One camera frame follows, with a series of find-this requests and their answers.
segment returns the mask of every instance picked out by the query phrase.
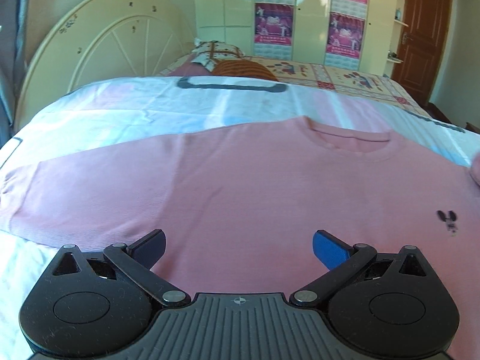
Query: t-shirt sleeve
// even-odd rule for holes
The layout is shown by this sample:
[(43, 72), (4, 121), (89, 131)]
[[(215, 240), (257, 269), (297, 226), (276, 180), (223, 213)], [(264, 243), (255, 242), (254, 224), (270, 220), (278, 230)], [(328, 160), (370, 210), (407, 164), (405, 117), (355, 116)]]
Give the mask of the t-shirt sleeve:
[(477, 153), (472, 160), (472, 165), (470, 166), (470, 175), (480, 186), (480, 153)]
[(14, 169), (0, 181), (0, 229), (54, 247), (133, 242), (158, 227), (182, 145), (157, 136)]

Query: orange pillow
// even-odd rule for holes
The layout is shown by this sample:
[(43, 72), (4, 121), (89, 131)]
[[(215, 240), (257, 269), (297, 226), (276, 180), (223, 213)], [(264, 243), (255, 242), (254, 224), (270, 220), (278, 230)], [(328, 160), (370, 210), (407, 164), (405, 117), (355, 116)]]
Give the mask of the orange pillow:
[(278, 81), (274, 74), (265, 66), (257, 62), (247, 61), (246, 59), (220, 61), (213, 69), (212, 75)]

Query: bedsheet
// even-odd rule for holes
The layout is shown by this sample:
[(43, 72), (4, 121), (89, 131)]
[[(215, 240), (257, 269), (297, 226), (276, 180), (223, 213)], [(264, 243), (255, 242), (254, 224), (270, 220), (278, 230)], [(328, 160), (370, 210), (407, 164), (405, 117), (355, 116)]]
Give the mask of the bedsheet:
[[(393, 128), (451, 161), (468, 166), (479, 136), (398, 107), (333, 91), (215, 76), (112, 79), (82, 87), (39, 112), (0, 149), (0, 178), (24, 164), (153, 135), (305, 115), (360, 131)], [(212, 88), (223, 85), (224, 89)], [(0, 230), (0, 359), (24, 360), (30, 348), (18, 326), (23, 300), (56, 250)]]
[(397, 82), (384, 76), (346, 70), (323, 64), (308, 64), (262, 57), (249, 57), (269, 69), (282, 83), (327, 89), (344, 95), (366, 97), (381, 103), (429, 116)]

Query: wooden door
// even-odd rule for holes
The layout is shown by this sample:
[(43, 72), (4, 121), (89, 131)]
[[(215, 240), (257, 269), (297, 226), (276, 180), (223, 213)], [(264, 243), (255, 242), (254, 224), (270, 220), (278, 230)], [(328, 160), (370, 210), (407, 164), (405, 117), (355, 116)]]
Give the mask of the wooden door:
[(406, 0), (404, 27), (392, 79), (426, 107), (437, 76), (450, 21), (452, 0)]

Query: black gripper pad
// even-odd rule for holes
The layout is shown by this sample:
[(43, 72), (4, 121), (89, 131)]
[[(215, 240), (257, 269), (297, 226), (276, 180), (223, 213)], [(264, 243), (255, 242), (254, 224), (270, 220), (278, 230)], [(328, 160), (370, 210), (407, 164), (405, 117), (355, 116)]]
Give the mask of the black gripper pad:
[[(438, 354), (429, 360), (446, 360)], [(30, 360), (48, 360), (40, 354)], [(129, 347), (102, 360), (371, 360), (339, 342), (320, 314), (281, 294), (199, 294), (160, 312)]]

